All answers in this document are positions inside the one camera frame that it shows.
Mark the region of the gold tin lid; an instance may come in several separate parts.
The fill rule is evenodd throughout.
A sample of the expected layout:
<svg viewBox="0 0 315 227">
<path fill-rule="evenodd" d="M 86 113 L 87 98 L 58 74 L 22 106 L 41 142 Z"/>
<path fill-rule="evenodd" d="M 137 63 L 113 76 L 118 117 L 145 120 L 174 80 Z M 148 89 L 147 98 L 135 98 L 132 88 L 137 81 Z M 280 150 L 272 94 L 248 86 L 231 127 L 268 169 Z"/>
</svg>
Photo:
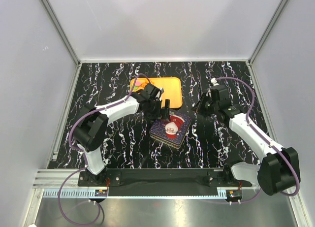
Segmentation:
<svg viewBox="0 0 315 227">
<path fill-rule="evenodd" d="M 170 111 L 170 122 L 155 120 L 149 134 L 175 139 L 177 136 L 186 136 L 191 124 L 191 116 L 178 111 Z"/>
</svg>

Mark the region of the metal tongs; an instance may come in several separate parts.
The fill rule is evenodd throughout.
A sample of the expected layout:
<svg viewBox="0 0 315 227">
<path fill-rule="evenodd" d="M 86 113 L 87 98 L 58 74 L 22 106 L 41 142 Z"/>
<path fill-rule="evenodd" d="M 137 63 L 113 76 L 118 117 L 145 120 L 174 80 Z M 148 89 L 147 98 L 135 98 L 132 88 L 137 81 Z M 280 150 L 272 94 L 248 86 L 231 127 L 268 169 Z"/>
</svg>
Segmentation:
<svg viewBox="0 0 315 227">
<path fill-rule="evenodd" d="M 199 93 L 202 95 L 203 90 L 202 90 L 202 83 L 201 83 L 201 81 L 199 81 L 198 86 L 199 86 Z"/>
</svg>

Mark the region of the gold cookie tin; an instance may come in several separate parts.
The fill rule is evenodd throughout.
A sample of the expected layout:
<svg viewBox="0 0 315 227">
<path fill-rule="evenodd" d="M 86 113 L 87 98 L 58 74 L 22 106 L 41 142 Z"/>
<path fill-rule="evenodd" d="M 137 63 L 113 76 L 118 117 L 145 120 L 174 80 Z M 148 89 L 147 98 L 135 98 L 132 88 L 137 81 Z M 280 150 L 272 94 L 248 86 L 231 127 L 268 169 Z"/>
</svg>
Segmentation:
<svg viewBox="0 0 315 227">
<path fill-rule="evenodd" d="M 164 138 L 164 137 L 160 137 L 160 136 L 156 136 L 156 135 L 153 135 L 151 134 L 150 135 L 150 138 L 156 140 L 156 141 L 159 141 L 163 144 L 166 144 L 172 148 L 175 148 L 175 149 L 179 149 L 183 142 L 184 142 L 184 139 L 185 139 L 185 135 L 184 136 L 177 136 L 175 139 L 169 139 L 169 138 Z"/>
</svg>

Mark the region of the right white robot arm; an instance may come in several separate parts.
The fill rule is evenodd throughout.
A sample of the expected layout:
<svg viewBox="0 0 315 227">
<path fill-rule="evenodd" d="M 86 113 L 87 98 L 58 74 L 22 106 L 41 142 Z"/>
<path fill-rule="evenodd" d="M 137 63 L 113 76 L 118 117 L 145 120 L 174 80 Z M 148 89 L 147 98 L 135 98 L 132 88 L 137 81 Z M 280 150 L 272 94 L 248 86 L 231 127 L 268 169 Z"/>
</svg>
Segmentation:
<svg viewBox="0 0 315 227">
<path fill-rule="evenodd" d="M 227 86 L 213 83 L 208 92 L 203 93 L 193 111 L 202 116 L 216 115 L 237 134 L 260 161 L 259 165 L 237 162 L 227 167 L 224 182 L 234 186 L 240 180 L 258 185 L 267 195 L 284 193 L 295 187 L 293 195 L 299 192 L 300 169 L 297 151 L 284 148 L 262 131 L 237 104 L 232 104 Z"/>
</svg>

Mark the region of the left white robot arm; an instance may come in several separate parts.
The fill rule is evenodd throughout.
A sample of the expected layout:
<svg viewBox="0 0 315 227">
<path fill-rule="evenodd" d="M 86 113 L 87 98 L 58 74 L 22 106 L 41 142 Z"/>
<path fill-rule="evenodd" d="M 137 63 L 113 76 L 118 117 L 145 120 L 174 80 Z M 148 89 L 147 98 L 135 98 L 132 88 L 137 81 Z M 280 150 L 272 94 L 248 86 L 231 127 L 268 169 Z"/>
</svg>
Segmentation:
<svg viewBox="0 0 315 227">
<path fill-rule="evenodd" d="M 101 156 L 101 146 L 105 140 L 108 125 L 125 116 L 142 112 L 151 120 L 170 121 L 170 100 L 162 106 L 163 88 L 148 83 L 144 89 L 129 92 L 124 98 L 97 107 L 85 106 L 79 119 L 69 132 L 69 145 L 83 153 L 85 169 L 89 180 L 100 186 L 106 181 L 105 163 Z"/>
</svg>

